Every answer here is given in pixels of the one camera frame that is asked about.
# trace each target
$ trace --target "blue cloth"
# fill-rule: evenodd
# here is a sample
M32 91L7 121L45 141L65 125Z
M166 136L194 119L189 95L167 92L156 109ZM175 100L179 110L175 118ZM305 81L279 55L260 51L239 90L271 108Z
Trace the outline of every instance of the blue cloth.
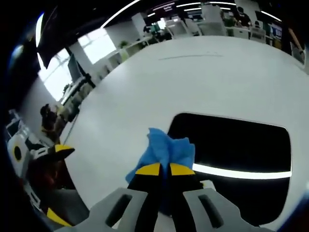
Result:
M164 178L167 177L169 163L181 164L192 169L195 147L188 138L172 139L160 129L149 128L148 139L149 145L136 168L126 175L128 183L133 179L137 169L153 163L161 163Z

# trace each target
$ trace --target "gray gripper base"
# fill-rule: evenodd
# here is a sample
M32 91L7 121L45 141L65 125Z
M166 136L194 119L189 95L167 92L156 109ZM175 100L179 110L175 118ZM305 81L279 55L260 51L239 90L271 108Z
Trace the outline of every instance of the gray gripper base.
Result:
M74 227L63 227L56 232L134 232L147 195L147 192L118 188L95 204L85 221ZM112 226L120 219L118 216L122 216L120 223L117 229L113 229Z
M271 232L244 221L237 206L211 188L188 191L183 195L190 207L197 232ZM209 211L213 215L212 222L214 218L217 221L215 227Z

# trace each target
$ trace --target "white table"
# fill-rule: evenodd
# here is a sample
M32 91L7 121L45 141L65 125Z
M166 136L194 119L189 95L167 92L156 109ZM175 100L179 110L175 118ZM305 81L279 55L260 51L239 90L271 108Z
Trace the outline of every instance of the white table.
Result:
M277 230L309 177L309 76L290 55L233 37L198 36L151 45L119 65L82 103L66 159L88 208L118 187L145 151L149 127L168 131L180 112L285 127L293 174Z

